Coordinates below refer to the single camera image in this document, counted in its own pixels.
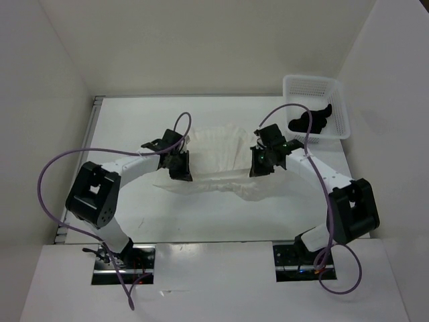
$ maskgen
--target black object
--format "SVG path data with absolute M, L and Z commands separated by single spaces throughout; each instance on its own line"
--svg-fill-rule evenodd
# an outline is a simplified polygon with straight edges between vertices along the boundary
M 313 267 L 313 262 L 303 262 L 298 255 L 294 244 L 273 245 L 275 279 L 277 282 L 297 282 L 305 280 L 318 280 L 319 275 Z M 329 255 L 326 265 L 334 264 Z M 323 280 L 336 280 L 335 269 L 328 268 L 322 275 Z
M 143 144 L 142 148 L 148 148 L 154 152 L 165 150 L 180 141 L 182 135 L 167 129 L 162 139 Z M 189 151 L 182 152 L 180 144 L 168 153 L 160 155 L 159 168 L 167 168 L 170 178 L 174 180 L 192 181 L 189 170 Z
M 131 243 L 127 245 L 120 254 L 114 254 L 114 261 L 120 269 L 120 274 L 125 284 L 132 284 L 142 274 L 147 274 L 142 279 L 140 284 L 153 284 L 154 283 L 154 263 L 155 263 L 155 246 L 151 247 L 145 245 L 143 247 L 133 245 L 129 248 Z M 94 272 L 92 285 L 115 285 L 119 284 L 118 276 L 116 275 L 113 267 L 112 260 L 106 249 L 100 245 L 97 251 L 82 249 L 84 252 L 98 254 L 94 262 Z
M 310 133 L 320 134 L 322 129 L 327 125 L 328 117 L 332 115 L 332 105 L 328 104 L 325 109 L 320 111 L 311 111 L 312 125 Z M 289 122 L 288 127 L 291 131 L 306 133 L 310 118 L 307 112 L 304 112 L 299 119 L 293 119 Z
M 339 244 L 349 242 L 377 229 L 380 219 L 375 205 L 371 185 L 365 179 L 353 180 L 349 186 L 334 188 L 329 194 L 332 214 L 334 215 L 334 241 Z M 296 253 L 305 264 L 312 264 L 318 252 L 309 252 L 301 236 L 295 237 Z
M 109 172 L 101 165 L 85 162 L 68 194 L 66 208 L 96 228 L 106 226 L 112 220 L 117 206 L 121 176 Z
M 292 151 L 303 148 L 298 140 L 286 141 L 277 124 L 255 131 L 261 141 L 252 151 L 252 167 L 249 176 L 266 176 L 274 172 L 274 166 L 286 170 L 286 156 Z

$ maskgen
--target white surface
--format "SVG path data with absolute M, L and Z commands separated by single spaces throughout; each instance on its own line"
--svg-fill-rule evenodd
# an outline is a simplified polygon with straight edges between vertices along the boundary
M 428 35 L 419 1 L 378 1 L 339 77 L 353 133 L 347 159 L 373 186 L 376 236 L 416 322 L 429 316 Z
M 317 143 L 317 139 L 343 140 L 350 136 L 349 117 L 343 94 L 343 86 L 336 79 L 319 76 L 287 75 L 283 78 L 283 97 L 285 103 L 300 103 L 311 111 L 326 109 L 332 106 L 332 115 L 327 119 L 326 126 L 320 134 L 309 135 L 309 142 Z M 299 106 L 291 106 L 286 111 L 286 123 L 299 119 L 306 111 Z M 305 133 L 286 131 L 300 138 L 303 142 Z
M 196 127 L 226 123 L 254 131 L 282 97 L 149 97 L 105 99 L 95 127 L 92 147 L 134 151 L 162 136 L 183 111 Z M 266 125 L 284 128 L 284 111 Z M 178 126 L 184 131 L 186 121 Z M 349 175 L 339 141 L 310 147 L 312 153 L 339 172 Z M 103 163 L 114 154 L 90 153 L 88 160 Z M 292 172 L 275 197 L 258 202 L 233 193 L 209 192 L 181 196 L 153 186 L 156 173 L 134 180 L 119 193 L 115 218 L 135 242 L 221 242 L 294 239 L 326 219 L 323 194 Z M 85 229 L 73 214 L 71 224 Z M 91 243 L 91 238 L 69 231 L 66 243 Z
M 352 294 L 328 294 L 317 281 L 275 282 L 269 242 L 159 245 L 153 285 L 133 291 L 129 310 L 119 285 L 91 286 L 92 255 L 82 246 L 45 246 L 21 322 L 50 321 L 408 321 L 383 244 L 354 241 L 364 275 Z M 357 267 L 344 248 L 333 249 L 344 289 Z
M 37 0 L 0 1 L 0 312 L 19 321 L 42 245 L 55 225 L 36 197 L 42 166 L 80 146 L 88 91 Z M 44 184 L 60 213 L 76 158 L 52 167 Z
M 40 0 L 94 95 L 277 93 L 336 76 L 374 0 Z

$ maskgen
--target white wall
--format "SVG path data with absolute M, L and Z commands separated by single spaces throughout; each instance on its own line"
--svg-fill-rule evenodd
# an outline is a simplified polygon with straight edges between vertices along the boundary
M 40 0 L 94 95 L 281 93 L 335 76 L 374 0 Z
M 37 0 L 0 1 L 0 311 L 18 321 L 41 245 L 54 225 L 36 181 L 57 153 L 81 145 L 91 98 Z M 76 157 L 56 166 L 44 192 L 61 214 Z
M 429 14 L 418 0 L 378 0 L 339 78 L 354 176 L 373 184 L 382 237 L 411 321 L 429 316 Z

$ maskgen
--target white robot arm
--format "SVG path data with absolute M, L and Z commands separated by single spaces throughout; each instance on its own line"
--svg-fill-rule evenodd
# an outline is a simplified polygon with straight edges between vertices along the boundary
M 86 162 L 78 172 L 66 200 L 66 208 L 83 220 L 124 262 L 132 262 L 138 254 L 133 249 L 133 241 L 114 218 L 119 190 L 159 168 L 169 169 L 170 177 L 176 180 L 192 181 L 186 140 L 177 148 L 162 153 L 181 139 L 180 134 L 167 129 L 162 139 L 144 144 L 137 151 L 137 154 L 158 151 L 160 154 L 127 156 L 104 164 Z
M 255 134 L 259 138 L 258 144 L 251 148 L 250 176 L 265 176 L 274 172 L 274 166 L 280 166 L 322 190 L 301 142 L 287 142 L 276 124 L 259 129 Z M 344 176 L 312 156 L 310 151 L 308 153 L 327 189 L 334 219 L 334 242 L 347 244 L 379 227 L 379 216 L 369 182 Z M 318 250 L 326 247 L 329 240 L 327 226 L 327 222 L 322 223 L 296 236 L 295 246 L 300 257 L 313 259 Z
M 140 149 L 138 153 L 151 152 L 148 149 Z M 127 156 L 113 162 L 100 165 L 99 171 L 106 173 L 117 173 L 120 178 L 119 189 L 126 184 L 143 176 L 144 174 L 154 172 L 158 169 L 160 156 Z M 90 221 L 84 221 L 88 227 L 103 239 L 112 252 L 120 254 L 129 243 L 129 237 L 122 231 L 117 220 L 113 217 L 116 209 L 107 208 L 101 211 L 101 222 L 94 224 Z

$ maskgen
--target basket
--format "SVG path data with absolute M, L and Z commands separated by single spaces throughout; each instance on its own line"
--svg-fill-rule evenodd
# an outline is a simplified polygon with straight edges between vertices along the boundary
M 350 136 L 349 117 L 343 96 L 342 84 L 333 78 L 319 76 L 288 75 L 283 78 L 283 97 L 286 103 L 299 103 L 312 111 L 324 109 L 332 104 L 332 115 L 320 134 L 311 133 L 308 141 L 318 143 L 320 139 L 347 139 Z M 299 119 L 303 108 L 286 107 L 286 132 L 289 137 L 304 141 L 305 133 L 291 131 L 288 124 Z

